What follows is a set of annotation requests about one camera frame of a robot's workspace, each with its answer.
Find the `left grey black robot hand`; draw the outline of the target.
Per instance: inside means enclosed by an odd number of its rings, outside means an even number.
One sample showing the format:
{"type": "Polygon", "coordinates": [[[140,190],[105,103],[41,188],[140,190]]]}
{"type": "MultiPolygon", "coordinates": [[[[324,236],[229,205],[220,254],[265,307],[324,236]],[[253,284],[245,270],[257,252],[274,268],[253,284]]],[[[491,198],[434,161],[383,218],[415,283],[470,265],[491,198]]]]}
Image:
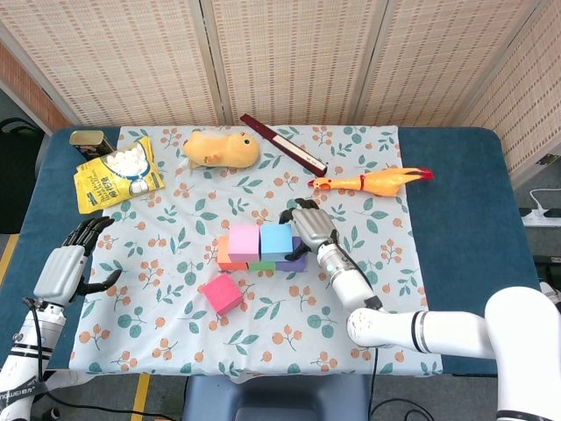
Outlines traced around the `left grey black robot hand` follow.
{"type": "Polygon", "coordinates": [[[115,285],[122,274],[119,268],[111,269],[108,278],[101,283],[85,283],[83,275],[98,237],[114,222],[114,218],[105,216],[78,224],[48,256],[33,291],[35,297],[67,307],[77,296],[103,292],[115,285]]]}

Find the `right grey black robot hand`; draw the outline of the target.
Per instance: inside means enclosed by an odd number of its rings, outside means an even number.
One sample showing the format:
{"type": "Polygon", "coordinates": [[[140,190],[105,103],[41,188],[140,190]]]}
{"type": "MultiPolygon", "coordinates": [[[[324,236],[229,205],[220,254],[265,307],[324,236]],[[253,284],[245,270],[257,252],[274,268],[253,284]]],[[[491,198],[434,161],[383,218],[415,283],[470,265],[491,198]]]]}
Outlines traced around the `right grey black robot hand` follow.
{"type": "Polygon", "coordinates": [[[296,207],[280,214],[281,225],[293,223],[301,239],[299,246],[285,256],[288,261],[299,260],[307,253],[318,254],[322,246],[337,244],[338,231],[328,214],[312,199],[295,199],[296,207]]]}

